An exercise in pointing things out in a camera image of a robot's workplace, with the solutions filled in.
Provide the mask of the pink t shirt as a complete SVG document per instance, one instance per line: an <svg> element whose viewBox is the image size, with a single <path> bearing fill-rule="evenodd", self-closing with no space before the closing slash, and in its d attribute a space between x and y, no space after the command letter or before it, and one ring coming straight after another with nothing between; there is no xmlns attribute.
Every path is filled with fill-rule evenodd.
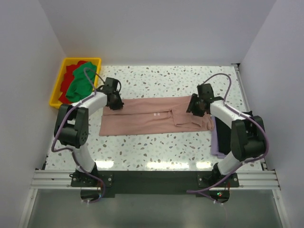
<svg viewBox="0 0 304 228"><path fill-rule="evenodd" d="M209 114L187 113L190 96L125 99L121 110L103 108L100 136L213 131Z"/></svg>

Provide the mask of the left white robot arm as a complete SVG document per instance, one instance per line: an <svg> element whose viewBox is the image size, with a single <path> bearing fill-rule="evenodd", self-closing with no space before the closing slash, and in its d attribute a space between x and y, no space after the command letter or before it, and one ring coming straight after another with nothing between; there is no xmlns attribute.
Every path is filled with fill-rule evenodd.
<svg viewBox="0 0 304 228"><path fill-rule="evenodd" d="M122 109L124 104L120 89L121 82L108 77L103 85L94 87L88 97L73 104L62 104L58 110L51 151L71 151L76 170L83 173L81 180L87 186L94 186L98 182L98 174L94 172L97 167L86 144L89 117L103 107Z"/></svg>

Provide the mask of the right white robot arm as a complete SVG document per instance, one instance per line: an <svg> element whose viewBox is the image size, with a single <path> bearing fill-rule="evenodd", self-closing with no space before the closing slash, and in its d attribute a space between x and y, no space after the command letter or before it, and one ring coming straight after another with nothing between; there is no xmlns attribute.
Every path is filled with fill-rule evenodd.
<svg viewBox="0 0 304 228"><path fill-rule="evenodd" d="M264 123L259 116L250 116L225 104L224 98L214 96L211 84L197 86L192 94L187 112L203 117L210 114L230 128L230 152L212 169L212 182L221 187L249 159L258 159L268 151Z"/></svg>

